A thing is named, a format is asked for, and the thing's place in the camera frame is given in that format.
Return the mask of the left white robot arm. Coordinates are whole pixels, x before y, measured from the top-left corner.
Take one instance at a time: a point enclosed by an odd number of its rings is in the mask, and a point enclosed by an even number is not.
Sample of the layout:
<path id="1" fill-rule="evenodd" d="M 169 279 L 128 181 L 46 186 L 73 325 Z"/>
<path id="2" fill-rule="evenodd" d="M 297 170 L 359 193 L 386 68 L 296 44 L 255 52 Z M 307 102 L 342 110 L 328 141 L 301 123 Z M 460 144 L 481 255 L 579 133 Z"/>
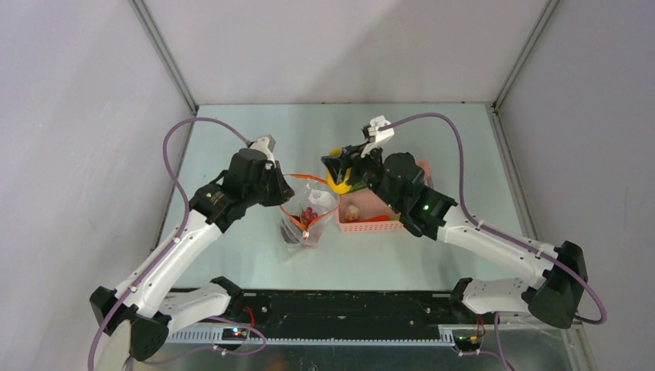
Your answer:
<path id="1" fill-rule="evenodd" d="M 131 327 L 127 354 L 136 361 L 151 358 L 167 337 L 205 318 L 234 322 L 244 312 L 239 289 L 224 278 L 182 294 L 166 296 L 190 264 L 251 206 L 280 206 L 294 192 L 267 148 L 242 148 L 229 167 L 199 188 L 185 206 L 179 226 L 125 281 L 114 289 L 99 286 L 90 305 L 100 331 L 112 336 Z"/>

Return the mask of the clear zip bag orange zipper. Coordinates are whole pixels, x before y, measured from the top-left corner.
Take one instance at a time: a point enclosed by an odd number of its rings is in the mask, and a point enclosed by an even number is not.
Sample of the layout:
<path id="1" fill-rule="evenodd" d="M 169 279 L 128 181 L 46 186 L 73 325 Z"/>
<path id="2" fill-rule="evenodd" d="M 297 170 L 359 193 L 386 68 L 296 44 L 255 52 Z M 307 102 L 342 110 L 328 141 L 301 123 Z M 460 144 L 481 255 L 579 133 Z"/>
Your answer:
<path id="1" fill-rule="evenodd" d="M 314 175 L 284 175 L 294 195 L 281 207 L 280 233 L 290 247 L 316 247 L 339 206 L 339 196 L 325 179 Z"/>

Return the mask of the red grape bunch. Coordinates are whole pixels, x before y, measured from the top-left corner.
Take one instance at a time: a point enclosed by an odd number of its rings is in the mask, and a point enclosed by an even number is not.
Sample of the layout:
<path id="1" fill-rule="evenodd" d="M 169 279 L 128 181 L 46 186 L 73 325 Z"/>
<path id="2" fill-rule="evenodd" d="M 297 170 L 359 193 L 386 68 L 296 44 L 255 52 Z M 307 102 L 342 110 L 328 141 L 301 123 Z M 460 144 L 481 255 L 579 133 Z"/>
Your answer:
<path id="1" fill-rule="evenodd" d="M 318 213 L 312 208 L 307 207 L 300 212 L 300 223 L 304 227 L 309 227 L 318 218 Z"/>

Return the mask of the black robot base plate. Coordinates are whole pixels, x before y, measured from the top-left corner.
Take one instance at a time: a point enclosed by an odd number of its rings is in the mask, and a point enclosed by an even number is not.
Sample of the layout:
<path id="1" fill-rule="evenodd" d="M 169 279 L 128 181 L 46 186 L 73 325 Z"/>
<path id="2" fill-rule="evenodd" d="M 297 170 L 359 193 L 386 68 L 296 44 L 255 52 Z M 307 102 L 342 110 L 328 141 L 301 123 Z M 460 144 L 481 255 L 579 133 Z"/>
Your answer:
<path id="1" fill-rule="evenodd" d="M 425 339 L 446 325 L 493 325 L 447 291 L 327 291 L 246 289 L 230 300 L 222 318 L 254 325 L 265 336 L 309 335 Z"/>

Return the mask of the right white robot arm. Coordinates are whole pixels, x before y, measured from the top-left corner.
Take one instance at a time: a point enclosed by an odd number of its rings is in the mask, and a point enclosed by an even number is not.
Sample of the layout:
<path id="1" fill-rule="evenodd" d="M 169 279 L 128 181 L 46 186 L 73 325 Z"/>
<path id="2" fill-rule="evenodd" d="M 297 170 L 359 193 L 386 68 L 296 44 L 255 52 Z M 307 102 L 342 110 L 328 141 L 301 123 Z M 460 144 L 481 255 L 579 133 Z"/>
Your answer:
<path id="1" fill-rule="evenodd" d="M 588 283 L 582 248 L 559 246 L 503 232 L 466 213 L 462 203 L 429 187 L 409 153 L 387 158 L 376 148 L 336 149 L 321 159 L 330 187 L 339 194 L 355 186 L 370 190 L 399 215 L 415 237 L 428 237 L 484 257 L 516 273 L 514 279 L 462 278 L 452 290 L 450 315 L 460 323 L 491 312 L 524 312 L 555 328 L 570 328 Z"/>

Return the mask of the pink plastic basket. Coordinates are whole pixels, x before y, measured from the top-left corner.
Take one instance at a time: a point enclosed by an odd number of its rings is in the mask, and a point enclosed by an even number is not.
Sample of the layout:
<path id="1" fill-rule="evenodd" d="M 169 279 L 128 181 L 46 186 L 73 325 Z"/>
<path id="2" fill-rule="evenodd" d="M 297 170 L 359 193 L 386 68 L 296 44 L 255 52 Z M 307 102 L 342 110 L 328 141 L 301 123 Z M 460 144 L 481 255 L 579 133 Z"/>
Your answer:
<path id="1" fill-rule="evenodd" d="M 393 212 L 376 194 L 369 188 L 357 192 L 340 194 L 339 204 L 334 213 L 334 220 L 342 233 L 364 233 L 364 232 L 385 232 L 404 230 L 400 221 L 385 223 L 345 223 L 343 220 L 344 209 L 348 205 L 356 205 L 360 209 L 360 219 L 367 219 L 373 216 L 398 214 Z"/>

